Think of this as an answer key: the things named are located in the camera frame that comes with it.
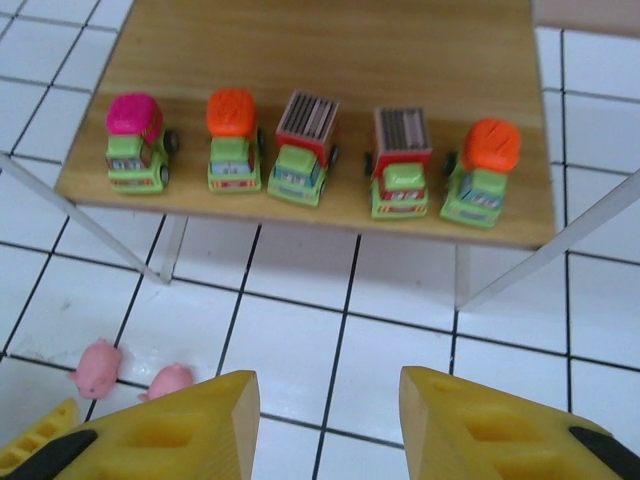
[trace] toy truck cab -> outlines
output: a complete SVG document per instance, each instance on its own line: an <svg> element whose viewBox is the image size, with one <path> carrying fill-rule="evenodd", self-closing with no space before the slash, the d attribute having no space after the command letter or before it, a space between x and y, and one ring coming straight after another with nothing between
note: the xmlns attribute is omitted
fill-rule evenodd
<svg viewBox="0 0 640 480"><path fill-rule="evenodd" d="M371 176L371 216L421 217L429 195L425 168L433 150L422 108L379 108L374 114L373 152L365 154Z"/></svg>
<svg viewBox="0 0 640 480"><path fill-rule="evenodd" d="M260 190L265 139L257 126L252 95L241 88L213 93L207 105L207 127L212 137L209 189L215 193Z"/></svg>
<svg viewBox="0 0 640 480"><path fill-rule="evenodd" d="M269 176L270 195L318 206L328 171L338 159L338 147L332 144L338 107L328 98L293 93L276 131L280 150Z"/></svg>
<svg viewBox="0 0 640 480"><path fill-rule="evenodd" d="M162 192L169 183L169 156L178 151L179 139L165 127L154 98L144 93L116 97L106 126L112 188L122 193Z"/></svg>
<svg viewBox="0 0 640 480"><path fill-rule="evenodd" d="M520 156L520 133L494 118L476 122L460 152L447 157L448 191L440 216L480 228L493 227L504 205L508 173Z"/></svg>

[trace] wooden tabletop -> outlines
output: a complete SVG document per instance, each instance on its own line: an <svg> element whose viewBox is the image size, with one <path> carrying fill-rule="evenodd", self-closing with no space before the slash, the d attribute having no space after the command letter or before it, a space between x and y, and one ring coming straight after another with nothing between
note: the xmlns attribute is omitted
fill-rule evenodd
<svg viewBox="0 0 640 480"><path fill-rule="evenodd" d="M527 0L137 0L82 122L56 191L78 204L308 223L447 241L533 249L554 235L535 40ZM213 90L249 88L267 133L296 88L341 102L341 155L316 209L257 194L215 195L207 187ZM163 194L111 190L104 162L106 112L115 95L142 90L181 135ZM422 105L434 142L426 217L372 220L362 155L377 106ZM523 134L504 213L491 230L438 217L443 157L478 118L500 116Z"/></svg>

